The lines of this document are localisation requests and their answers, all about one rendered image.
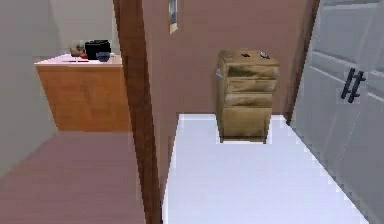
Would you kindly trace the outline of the brown wooden chest of drawers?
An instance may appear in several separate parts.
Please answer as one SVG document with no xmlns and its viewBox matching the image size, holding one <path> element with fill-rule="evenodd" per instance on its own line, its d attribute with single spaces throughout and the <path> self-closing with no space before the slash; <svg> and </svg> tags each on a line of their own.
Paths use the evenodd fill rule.
<svg viewBox="0 0 384 224">
<path fill-rule="evenodd" d="M 220 142 L 266 143 L 279 62 L 259 50 L 221 50 L 216 69 Z"/>
</svg>

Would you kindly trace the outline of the orange wooden counter cabinet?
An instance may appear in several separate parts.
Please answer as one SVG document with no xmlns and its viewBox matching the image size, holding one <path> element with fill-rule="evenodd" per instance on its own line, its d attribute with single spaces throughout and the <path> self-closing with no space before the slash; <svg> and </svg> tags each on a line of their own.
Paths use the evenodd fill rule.
<svg viewBox="0 0 384 224">
<path fill-rule="evenodd" d="M 64 54 L 35 67 L 60 131 L 132 130 L 120 56 L 100 62 Z"/>
</svg>

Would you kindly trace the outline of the black toaster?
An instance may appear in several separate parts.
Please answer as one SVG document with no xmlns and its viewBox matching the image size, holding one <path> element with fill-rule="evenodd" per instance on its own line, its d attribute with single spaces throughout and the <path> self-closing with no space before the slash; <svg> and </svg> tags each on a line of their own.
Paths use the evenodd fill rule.
<svg viewBox="0 0 384 224">
<path fill-rule="evenodd" d="M 89 60 L 96 60 L 98 52 L 111 52 L 111 45 L 108 40 L 91 40 L 85 43 L 85 53 Z"/>
</svg>

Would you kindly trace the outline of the round beige jar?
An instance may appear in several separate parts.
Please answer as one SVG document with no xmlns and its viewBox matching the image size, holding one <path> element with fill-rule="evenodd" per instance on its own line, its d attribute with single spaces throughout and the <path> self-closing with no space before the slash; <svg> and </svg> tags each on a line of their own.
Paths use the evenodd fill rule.
<svg viewBox="0 0 384 224">
<path fill-rule="evenodd" d="M 69 50 L 72 57 L 79 57 L 85 52 L 85 42 L 83 40 L 73 40 L 69 45 Z"/>
</svg>

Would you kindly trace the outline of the grey panelled room door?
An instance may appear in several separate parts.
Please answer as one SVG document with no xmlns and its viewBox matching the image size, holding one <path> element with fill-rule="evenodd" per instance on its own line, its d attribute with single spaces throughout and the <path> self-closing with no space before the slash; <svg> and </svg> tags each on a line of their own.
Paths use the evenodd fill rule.
<svg viewBox="0 0 384 224">
<path fill-rule="evenodd" d="M 349 103 L 351 68 L 366 80 Z M 384 0 L 320 0 L 291 127 L 368 223 L 384 224 Z"/>
</svg>

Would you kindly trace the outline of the brown wooden door frame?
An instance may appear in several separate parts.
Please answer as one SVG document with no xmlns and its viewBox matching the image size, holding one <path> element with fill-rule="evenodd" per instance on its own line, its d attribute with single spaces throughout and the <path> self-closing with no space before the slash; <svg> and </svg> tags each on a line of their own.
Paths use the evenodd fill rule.
<svg viewBox="0 0 384 224">
<path fill-rule="evenodd" d="M 163 224 L 142 1 L 113 0 L 113 4 L 145 224 Z"/>
</svg>

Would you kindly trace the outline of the framed wall picture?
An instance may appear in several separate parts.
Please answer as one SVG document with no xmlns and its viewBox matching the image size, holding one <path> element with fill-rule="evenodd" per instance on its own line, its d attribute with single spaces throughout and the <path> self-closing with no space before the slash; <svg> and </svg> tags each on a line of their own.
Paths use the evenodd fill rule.
<svg viewBox="0 0 384 224">
<path fill-rule="evenodd" d="M 169 12 L 169 33 L 172 34 L 178 29 L 178 0 L 168 0 Z"/>
</svg>

